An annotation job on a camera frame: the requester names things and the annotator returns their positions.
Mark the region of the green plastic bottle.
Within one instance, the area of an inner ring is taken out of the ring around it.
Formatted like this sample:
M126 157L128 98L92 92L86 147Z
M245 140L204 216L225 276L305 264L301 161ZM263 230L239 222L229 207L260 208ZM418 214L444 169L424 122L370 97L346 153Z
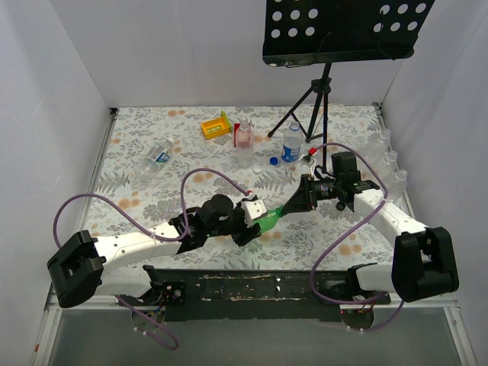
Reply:
M282 217L282 207L277 207L274 210L269 210L265 216L255 221L255 223L257 223L260 228L259 234L262 235L272 230Z

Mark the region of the white blue Pocari cap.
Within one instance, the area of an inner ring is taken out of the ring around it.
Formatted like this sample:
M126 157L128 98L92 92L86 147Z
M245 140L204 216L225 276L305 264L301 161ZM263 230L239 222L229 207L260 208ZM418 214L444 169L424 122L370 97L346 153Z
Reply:
M260 165L254 165L252 170L255 174L260 174L262 172L262 167Z

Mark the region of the clear Pepsi bottle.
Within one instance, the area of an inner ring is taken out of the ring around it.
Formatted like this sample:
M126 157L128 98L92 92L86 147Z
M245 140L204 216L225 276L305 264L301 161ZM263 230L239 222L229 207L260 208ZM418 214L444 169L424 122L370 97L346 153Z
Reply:
M300 128L300 124L293 121L283 135L281 159L286 163L296 162L300 157L302 143L303 131Z

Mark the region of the clear bottle blue label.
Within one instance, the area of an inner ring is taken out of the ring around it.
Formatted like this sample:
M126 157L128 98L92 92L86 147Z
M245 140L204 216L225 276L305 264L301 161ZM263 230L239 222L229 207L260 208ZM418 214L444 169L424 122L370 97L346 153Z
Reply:
M173 148L172 138L155 142L135 166L134 175L140 180L149 180L156 176L172 158Z

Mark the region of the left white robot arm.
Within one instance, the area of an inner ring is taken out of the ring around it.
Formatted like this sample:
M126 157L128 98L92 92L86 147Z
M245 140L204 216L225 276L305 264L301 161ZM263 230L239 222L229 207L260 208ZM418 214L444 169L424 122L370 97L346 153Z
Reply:
M65 243L58 242L57 252L47 262L58 304L66 309L96 294L123 294L153 305L161 299L161 284L151 278L139 281L121 274L119 268L190 252L216 236L231 236L234 243L244 246L259 237L259 220L267 212L255 194L238 203L216 194L202 206L188 208L149 230L99 237L87 230L78 231Z

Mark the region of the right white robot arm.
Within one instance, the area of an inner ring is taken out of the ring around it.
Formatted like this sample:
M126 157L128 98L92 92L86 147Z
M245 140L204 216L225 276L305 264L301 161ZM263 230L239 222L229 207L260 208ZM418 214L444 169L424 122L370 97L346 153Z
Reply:
M372 181L361 180L353 153L332 155L331 178L320 180L302 175L299 188L281 208L283 215L309 212L319 201L338 201L373 225L393 246L391 265L356 265L345 276L346 297L366 301L373 292L396 293L407 303L453 293L459 288L451 234L443 227L431 228L395 204Z

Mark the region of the black bottle cap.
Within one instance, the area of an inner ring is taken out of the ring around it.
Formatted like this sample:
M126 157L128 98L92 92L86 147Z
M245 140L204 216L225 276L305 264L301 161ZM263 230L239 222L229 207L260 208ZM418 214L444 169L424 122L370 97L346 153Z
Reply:
M335 208L339 211L343 211L345 209L345 204L342 202L338 202L335 206Z

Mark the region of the yellow plastic box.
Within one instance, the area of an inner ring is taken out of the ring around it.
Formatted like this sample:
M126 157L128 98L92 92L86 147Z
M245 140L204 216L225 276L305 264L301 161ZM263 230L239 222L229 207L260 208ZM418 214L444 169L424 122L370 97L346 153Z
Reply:
M232 125L224 111L220 112L220 116L213 120L203 122L201 129L206 140L210 140L232 132Z

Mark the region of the floral tablecloth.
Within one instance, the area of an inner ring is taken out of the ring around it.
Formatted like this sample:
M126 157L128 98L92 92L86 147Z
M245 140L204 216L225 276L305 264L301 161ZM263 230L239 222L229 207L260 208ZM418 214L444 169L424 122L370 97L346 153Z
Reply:
M224 111L232 123L248 120L254 133L254 155L249 167L237 160L233 136L206 140L201 124ZM269 209L283 204L310 169L302 162L271 165L282 150L284 126L278 121L284 107L168 107L120 109L98 176L98 197L89 205L82 228L93 236L116 236L151 227L176 217L183 207L203 204L215 194L234 201L240 189L253 190ZM134 168L147 150L165 138L174 140L173 156L149 180ZM255 174L254 165L262 172ZM324 201L315 211L291 214L246 246L228 236L207 240L197 250L153 258L159 268L231 270L345 270L353 265L392 261L393 249L370 224L349 210L338 211Z

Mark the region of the red plastic box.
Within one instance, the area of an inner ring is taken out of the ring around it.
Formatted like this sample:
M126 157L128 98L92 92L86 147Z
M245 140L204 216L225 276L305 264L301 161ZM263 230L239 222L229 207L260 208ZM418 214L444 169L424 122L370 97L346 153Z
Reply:
M234 124L234 147L236 149L242 148L246 141L246 134L241 131L241 123Z

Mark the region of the black music stand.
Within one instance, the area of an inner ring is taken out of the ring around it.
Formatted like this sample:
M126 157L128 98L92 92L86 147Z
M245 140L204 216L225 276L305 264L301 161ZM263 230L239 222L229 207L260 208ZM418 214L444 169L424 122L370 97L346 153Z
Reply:
M420 1L271 0L265 8L262 60L267 66L297 68L322 64L298 100L316 94L306 142L327 139L328 127L314 133L319 109L327 109L329 76L335 63L407 59L414 54L419 31L434 3Z

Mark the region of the clear bottle by wall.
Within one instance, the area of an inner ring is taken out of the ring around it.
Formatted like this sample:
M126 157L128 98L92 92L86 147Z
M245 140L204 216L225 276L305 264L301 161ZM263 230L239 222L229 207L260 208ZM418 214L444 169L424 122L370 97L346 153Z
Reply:
M381 156L385 153L390 145L391 131L389 129L382 130L374 134L369 139L366 152L369 158Z

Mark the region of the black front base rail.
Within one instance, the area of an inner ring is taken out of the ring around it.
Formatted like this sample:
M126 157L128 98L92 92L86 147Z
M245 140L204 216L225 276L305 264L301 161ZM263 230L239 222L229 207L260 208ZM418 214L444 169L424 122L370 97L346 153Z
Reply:
M317 319L368 328L370 305L339 305L319 299L306 271L204 271L146 265L149 290L123 295L139 310L155 310L169 322L218 319Z

